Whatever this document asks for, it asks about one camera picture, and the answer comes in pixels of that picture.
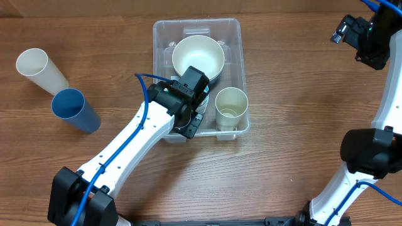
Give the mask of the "grey small cup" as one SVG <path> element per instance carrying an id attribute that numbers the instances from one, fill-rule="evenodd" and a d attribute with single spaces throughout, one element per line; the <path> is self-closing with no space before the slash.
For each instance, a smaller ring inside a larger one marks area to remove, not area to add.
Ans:
<path id="1" fill-rule="evenodd" d="M 204 100 L 196 109 L 199 114 L 204 114 L 207 108 L 208 100 Z"/>

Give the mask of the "cream bowl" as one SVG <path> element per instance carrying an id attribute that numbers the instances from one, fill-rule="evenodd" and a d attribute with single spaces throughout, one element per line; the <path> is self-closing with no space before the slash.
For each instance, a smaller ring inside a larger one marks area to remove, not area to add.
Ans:
<path id="1" fill-rule="evenodd" d="M 174 48 L 171 59 L 179 76 L 192 66 L 203 72 L 211 82 L 217 80 L 225 63 L 223 48 L 217 41 L 204 35 L 184 38 Z"/>

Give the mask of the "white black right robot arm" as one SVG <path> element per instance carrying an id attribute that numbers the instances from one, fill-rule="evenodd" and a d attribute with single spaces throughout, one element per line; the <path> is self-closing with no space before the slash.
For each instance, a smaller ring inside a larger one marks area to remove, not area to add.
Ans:
<path id="1" fill-rule="evenodd" d="M 375 185 L 387 174 L 401 171 L 401 0 L 365 1 L 365 5 L 374 16 L 369 21 L 344 16 L 331 40 L 355 48 L 355 59 L 375 70 L 389 67 L 381 104 L 369 129 L 345 134 L 340 168 L 286 225 L 350 225 L 344 213 L 368 187 L 401 204 Z"/>

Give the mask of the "blue tall cup front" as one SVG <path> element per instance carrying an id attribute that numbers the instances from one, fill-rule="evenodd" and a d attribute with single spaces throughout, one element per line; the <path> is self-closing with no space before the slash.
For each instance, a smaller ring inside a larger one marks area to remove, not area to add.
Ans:
<path id="1" fill-rule="evenodd" d="M 58 118 L 86 133 L 95 132 L 101 125 L 100 117 L 77 89 L 68 88 L 57 93 L 51 109 Z"/>

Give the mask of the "dark blue bowl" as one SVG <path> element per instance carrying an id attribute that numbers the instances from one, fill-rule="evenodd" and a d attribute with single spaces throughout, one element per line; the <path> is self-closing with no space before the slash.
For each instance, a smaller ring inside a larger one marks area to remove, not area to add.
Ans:
<path id="1" fill-rule="evenodd" d="M 209 81 L 209 86 L 214 87 L 216 84 L 219 82 L 221 75 L 223 71 L 221 71 L 218 75 L 216 75 L 214 78 L 210 79 Z"/>

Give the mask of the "cream tall cup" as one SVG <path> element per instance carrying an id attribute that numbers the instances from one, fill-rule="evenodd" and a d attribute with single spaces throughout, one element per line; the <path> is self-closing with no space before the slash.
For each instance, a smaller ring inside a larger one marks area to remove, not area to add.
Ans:
<path id="1" fill-rule="evenodd" d="M 215 98 L 215 116 L 220 131 L 233 131 L 248 109 L 247 95 L 239 88 L 222 89 Z"/>
<path id="2" fill-rule="evenodd" d="M 16 60 L 17 71 L 52 95 L 69 88 L 69 82 L 47 53 L 40 48 L 22 52 Z"/>

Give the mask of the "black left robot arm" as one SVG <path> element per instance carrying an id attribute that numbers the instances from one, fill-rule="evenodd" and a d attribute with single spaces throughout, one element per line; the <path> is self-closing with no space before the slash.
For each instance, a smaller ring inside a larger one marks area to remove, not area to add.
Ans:
<path id="1" fill-rule="evenodd" d="M 55 225 L 123 226 L 115 199 L 133 169 L 164 136 L 194 137 L 203 119 L 208 77 L 193 66 L 179 80 L 160 78 L 143 87 L 144 102 L 129 124 L 77 171 L 63 167 L 53 178 L 47 219 Z"/>

